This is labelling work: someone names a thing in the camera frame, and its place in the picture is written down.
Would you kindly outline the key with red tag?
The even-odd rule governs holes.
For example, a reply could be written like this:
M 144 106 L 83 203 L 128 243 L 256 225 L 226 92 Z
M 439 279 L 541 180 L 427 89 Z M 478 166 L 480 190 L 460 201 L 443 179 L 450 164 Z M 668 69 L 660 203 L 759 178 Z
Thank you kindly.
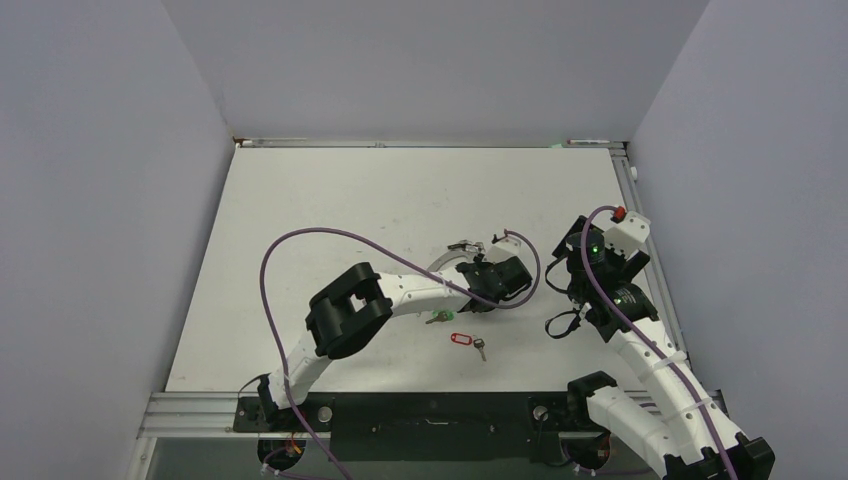
M 473 347 L 479 353 L 481 360 L 483 362 L 487 361 L 484 339 L 477 336 L 454 332 L 450 335 L 450 340 L 452 343 L 457 345 Z

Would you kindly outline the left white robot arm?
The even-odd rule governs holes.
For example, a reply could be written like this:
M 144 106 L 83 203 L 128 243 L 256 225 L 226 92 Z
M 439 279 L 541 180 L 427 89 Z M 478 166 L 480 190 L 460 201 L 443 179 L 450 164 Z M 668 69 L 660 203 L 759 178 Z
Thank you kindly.
M 310 300 L 306 331 L 285 364 L 261 377 L 259 417 L 274 430 L 292 426 L 298 405 L 331 362 L 363 350 L 393 317 L 485 313 L 532 286 L 516 256 L 460 262 L 425 275 L 382 273 L 358 263 Z

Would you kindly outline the large silver keyring plate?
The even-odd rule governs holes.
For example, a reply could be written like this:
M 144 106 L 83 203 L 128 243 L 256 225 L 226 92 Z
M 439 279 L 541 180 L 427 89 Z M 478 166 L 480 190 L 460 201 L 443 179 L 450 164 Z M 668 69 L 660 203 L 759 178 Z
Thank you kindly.
M 458 263 L 472 262 L 475 258 L 484 256 L 485 253 L 485 245 L 482 242 L 461 240 L 448 245 L 446 251 L 434 260 L 426 270 L 438 272 Z

